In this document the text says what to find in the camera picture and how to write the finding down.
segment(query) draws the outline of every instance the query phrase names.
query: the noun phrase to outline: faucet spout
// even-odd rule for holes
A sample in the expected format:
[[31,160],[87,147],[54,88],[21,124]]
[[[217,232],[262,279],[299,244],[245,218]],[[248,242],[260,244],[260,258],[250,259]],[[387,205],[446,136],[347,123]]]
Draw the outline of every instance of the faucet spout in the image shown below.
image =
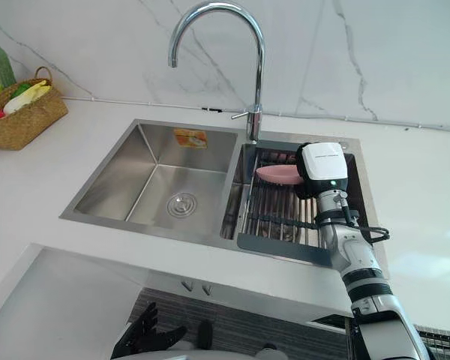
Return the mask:
[[171,68],[177,67],[177,53],[179,50],[179,45],[188,26],[202,15],[215,11],[231,13],[244,20],[250,27],[253,37],[255,38],[257,49],[255,103],[251,109],[244,113],[244,115],[247,115],[248,137],[250,140],[256,141],[258,140],[260,121],[262,118],[262,104],[260,103],[260,98],[262,93],[263,66],[265,64],[265,42],[263,40],[263,34],[260,30],[258,22],[248,11],[238,4],[225,1],[206,1],[192,7],[181,18],[173,30],[168,52],[168,65]]

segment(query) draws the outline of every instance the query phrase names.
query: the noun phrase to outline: marble wall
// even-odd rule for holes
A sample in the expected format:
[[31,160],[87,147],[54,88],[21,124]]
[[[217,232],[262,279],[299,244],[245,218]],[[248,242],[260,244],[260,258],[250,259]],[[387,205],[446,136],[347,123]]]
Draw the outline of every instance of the marble wall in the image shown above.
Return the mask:
[[[237,0],[266,45],[264,110],[450,126],[450,0]],[[239,110],[256,48],[225,13],[170,34],[197,0],[0,0],[17,79],[46,65],[64,95]]]

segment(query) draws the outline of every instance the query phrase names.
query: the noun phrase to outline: wicker basket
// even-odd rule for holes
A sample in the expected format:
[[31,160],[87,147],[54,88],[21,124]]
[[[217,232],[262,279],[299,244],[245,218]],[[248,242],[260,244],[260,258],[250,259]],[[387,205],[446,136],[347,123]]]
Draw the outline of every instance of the wicker basket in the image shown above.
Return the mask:
[[[38,79],[38,71],[48,71],[49,79]],[[17,90],[20,84],[34,85],[46,80],[47,85],[52,85],[52,74],[47,67],[39,67],[35,72],[35,78],[23,81],[7,87],[0,93],[0,109],[10,100],[11,94]],[[40,96],[20,110],[0,118],[0,148],[20,150],[30,143],[42,131],[68,113],[60,93],[52,87],[46,94]]]

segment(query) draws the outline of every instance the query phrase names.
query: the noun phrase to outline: sink rim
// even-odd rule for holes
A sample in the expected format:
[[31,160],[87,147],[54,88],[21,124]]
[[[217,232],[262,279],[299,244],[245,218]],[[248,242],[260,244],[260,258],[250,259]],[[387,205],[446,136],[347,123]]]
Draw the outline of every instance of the sink rim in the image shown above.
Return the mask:
[[[124,141],[130,136],[131,132],[135,127],[145,124],[145,125],[160,125],[160,126],[171,126],[174,128],[190,128],[204,131],[220,131],[226,133],[236,134],[235,145],[232,150],[232,157],[229,161],[229,167],[226,173],[226,179],[224,182],[222,194],[220,195],[220,207],[217,212],[217,217],[214,226],[212,227],[211,235],[203,235],[199,233],[192,232],[178,232],[174,229],[166,229],[158,226],[143,225],[140,223],[134,223],[125,220],[115,220],[107,217],[98,217],[90,214],[80,213],[74,211],[74,209],[79,204],[80,200],[86,195],[90,187],[94,184],[97,177],[102,173],[104,168],[110,162],[115,153],[120,149]],[[226,239],[221,237],[221,225],[224,218],[224,214],[227,207],[228,198],[230,195],[230,190],[233,185],[233,177],[235,175],[236,164],[239,161],[239,155],[244,144],[250,143],[247,141],[245,132],[243,129],[228,128],[228,127],[214,127],[201,124],[183,124],[178,122],[170,121],[156,121],[148,119],[134,119],[125,132],[118,138],[113,147],[109,150],[104,159],[99,163],[97,168],[85,181],[84,185],[79,189],[70,203],[66,206],[64,211],[61,213],[59,218],[70,221],[77,221],[85,224],[92,224],[102,227],[110,227],[118,230],[126,230],[135,233],[142,233],[148,236],[157,236],[161,238],[173,239],[183,242],[189,242],[194,244],[212,246],[214,248],[222,248],[233,251],[240,251],[249,254],[255,254],[262,257],[272,257],[279,260],[286,260],[295,263],[302,263],[312,266],[319,266],[309,262],[290,259],[283,256],[277,256],[267,253],[257,253],[255,251],[244,250],[238,247],[236,239]],[[280,141],[286,143],[305,143],[305,142],[339,142],[346,144],[346,152],[351,153],[355,156],[358,179],[360,181],[362,197],[364,201],[365,210],[367,212],[367,218],[370,224],[378,224],[377,214],[375,212],[373,199],[371,196],[371,189],[368,182],[368,175],[365,169],[365,161],[362,156],[362,150],[360,147],[360,141],[358,139],[344,138],[339,136],[317,136],[308,135],[300,133],[275,133],[269,131],[261,131],[261,140],[270,141]],[[382,266],[385,278],[389,278],[388,266],[386,263],[385,248],[383,243],[376,243],[373,245],[379,264]]]

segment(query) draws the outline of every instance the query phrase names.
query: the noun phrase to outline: stainless steel sink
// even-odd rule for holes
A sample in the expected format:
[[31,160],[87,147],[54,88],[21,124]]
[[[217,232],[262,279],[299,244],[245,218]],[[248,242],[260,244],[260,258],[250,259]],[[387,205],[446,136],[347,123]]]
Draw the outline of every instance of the stainless steel sink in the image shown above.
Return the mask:
[[[184,128],[204,132],[205,142],[181,145]],[[349,204],[361,224],[375,224],[358,140],[267,132],[261,139],[252,144],[243,130],[135,120],[61,218],[328,266],[326,246],[309,226],[315,202],[254,173],[294,164],[304,142],[339,141],[349,168]]]
[[179,145],[175,129],[135,124],[75,212],[212,234],[237,135],[207,130],[206,148],[191,148]]

